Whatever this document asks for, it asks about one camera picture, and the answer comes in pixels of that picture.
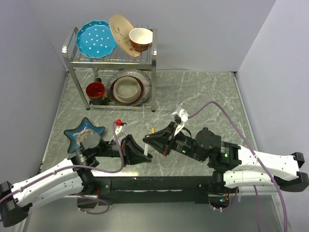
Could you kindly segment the white pen orange end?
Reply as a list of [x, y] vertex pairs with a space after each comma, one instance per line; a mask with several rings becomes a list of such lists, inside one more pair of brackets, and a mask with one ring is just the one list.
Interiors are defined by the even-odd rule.
[[148, 148], [149, 148], [149, 145], [145, 144], [145, 146], [144, 146], [144, 155], [145, 156], [148, 156]]

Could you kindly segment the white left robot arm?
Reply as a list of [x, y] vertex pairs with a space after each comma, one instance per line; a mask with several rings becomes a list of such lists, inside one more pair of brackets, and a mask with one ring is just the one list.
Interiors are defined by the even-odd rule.
[[56, 166], [25, 181], [0, 185], [0, 217], [5, 228], [26, 219], [29, 213], [49, 202], [71, 194], [88, 195], [97, 187], [92, 173], [97, 157], [120, 158], [121, 167], [152, 161], [131, 134], [120, 142], [106, 142], [97, 133], [86, 136], [80, 148]]

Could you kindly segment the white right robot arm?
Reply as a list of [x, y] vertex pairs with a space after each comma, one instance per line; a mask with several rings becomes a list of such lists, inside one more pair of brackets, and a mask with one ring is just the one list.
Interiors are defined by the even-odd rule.
[[277, 184], [286, 192], [302, 192], [309, 186], [309, 176], [300, 171], [304, 155], [273, 155], [250, 151], [238, 144], [222, 141], [219, 135], [204, 127], [195, 138], [178, 130], [175, 122], [143, 142], [158, 153], [167, 156], [176, 151], [199, 162], [208, 162], [212, 168], [211, 187], [216, 192], [243, 186], [272, 186]]

